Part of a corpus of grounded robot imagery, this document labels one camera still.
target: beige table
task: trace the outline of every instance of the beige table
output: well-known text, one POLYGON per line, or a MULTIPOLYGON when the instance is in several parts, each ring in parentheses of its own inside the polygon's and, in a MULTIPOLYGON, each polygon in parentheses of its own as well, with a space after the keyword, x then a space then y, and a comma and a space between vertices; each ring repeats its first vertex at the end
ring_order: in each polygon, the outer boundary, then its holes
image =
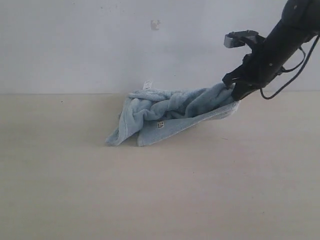
POLYGON ((320 93, 106 147, 123 97, 0 96, 1 240, 319 239, 320 93))

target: white tag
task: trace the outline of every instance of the white tag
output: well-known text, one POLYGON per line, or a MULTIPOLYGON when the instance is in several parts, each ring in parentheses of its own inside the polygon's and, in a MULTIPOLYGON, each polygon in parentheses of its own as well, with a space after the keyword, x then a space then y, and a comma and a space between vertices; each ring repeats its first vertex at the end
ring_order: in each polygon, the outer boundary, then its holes
POLYGON ((158 121, 156 123, 156 125, 157 125, 158 129, 162 129, 162 128, 165 127, 165 122, 164 121, 158 121))
POLYGON ((152 86, 152 81, 145 81, 143 84, 143 90, 150 89, 152 86))

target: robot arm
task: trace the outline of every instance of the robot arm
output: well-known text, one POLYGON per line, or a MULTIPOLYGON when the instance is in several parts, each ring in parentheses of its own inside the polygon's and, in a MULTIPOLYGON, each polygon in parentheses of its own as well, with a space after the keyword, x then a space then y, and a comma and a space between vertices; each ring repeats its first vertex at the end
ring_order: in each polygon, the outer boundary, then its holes
POLYGON ((231 32, 225 36, 224 45, 227 48, 237 48, 247 44, 252 53, 247 54, 242 65, 234 71, 227 73, 224 84, 230 88, 234 85, 232 97, 235 101, 244 99, 251 93, 260 90, 265 99, 275 97, 283 88, 295 80, 302 72, 320 38, 320 0, 288 0, 281 16, 271 33, 266 37, 260 36, 256 31, 231 32), (316 39, 306 57, 302 49, 304 43, 316 39), (297 51, 304 53, 304 61, 297 75, 283 86, 272 97, 263 95, 265 88, 272 80, 282 73, 291 72, 283 65, 297 51))

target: towel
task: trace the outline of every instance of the towel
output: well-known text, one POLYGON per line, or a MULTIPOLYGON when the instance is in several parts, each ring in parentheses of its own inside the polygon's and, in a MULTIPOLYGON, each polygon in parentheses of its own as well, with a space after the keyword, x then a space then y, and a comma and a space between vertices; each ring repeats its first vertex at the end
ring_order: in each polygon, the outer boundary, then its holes
POLYGON ((138 133, 137 145, 148 146, 165 140, 205 120, 220 120, 232 115, 240 101, 231 97, 233 88, 223 83, 195 90, 153 89, 150 82, 126 97, 119 124, 106 139, 118 146, 138 133))

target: wire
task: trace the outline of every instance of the wire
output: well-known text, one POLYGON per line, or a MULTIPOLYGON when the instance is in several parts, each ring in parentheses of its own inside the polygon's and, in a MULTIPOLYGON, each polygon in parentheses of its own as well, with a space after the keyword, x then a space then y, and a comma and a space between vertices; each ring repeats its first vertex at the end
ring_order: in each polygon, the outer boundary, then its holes
POLYGON ((312 53, 313 53, 313 51, 314 51, 314 49, 315 49, 315 47, 316 47, 319 39, 320 39, 320 35, 318 35, 318 36, 316 37, 316 39, 314 40, 314 43, 312 44, 312 46, 311 46, 311 48, 310 48, 310 50, 309 50, 309 53, 308 53, 308 55, 307 55, 307 57, 306 57, 303 65, 301 66, 300 70, 297 72, 297 74, 296 74, 290 81, 288 81, 285 85, 283 85, 278 91, 276 91, 275 94, 273 94, 272 96, 265 96, 263 89, 260 88, 261 96, 262 96, 264 99, 266 99, 266 100, 271 100, 271 99, 273 99, 275 96, 277 96, 279 93, 281 93, 282 90, 285 89, 289 84, 291 84, 294 80, 296 80, 297 77, 299 77, 299 75, 300 75, 300 74, 302 73, 302 71, 305 69, 305 67, 306 67, 306 65, 307 65, 307 63, 308 63, 308 61, 309 61, 309 59, 310 59, 310 57, 311 57, 311 55, 312 55, 312 53))
POLYGON ((283 72, 283 73, 291 73, 291 72, 293 72, 294 70, 296 70, 298 67, 300 67, 300 66, 304 63, 307 54, 306 54, 306 52, 304 51, 304 49, 303 49, 302 47, 299 47, 299 50, 302 51, 302 53, 303 53, 303 59, 302 59, 302 61, 301 61, 297 66, 295 66, 294 68, 291 68, 291 69, 288 69, 288 70, 285 69, 285 70, 282 70, 281 72, 283 72))

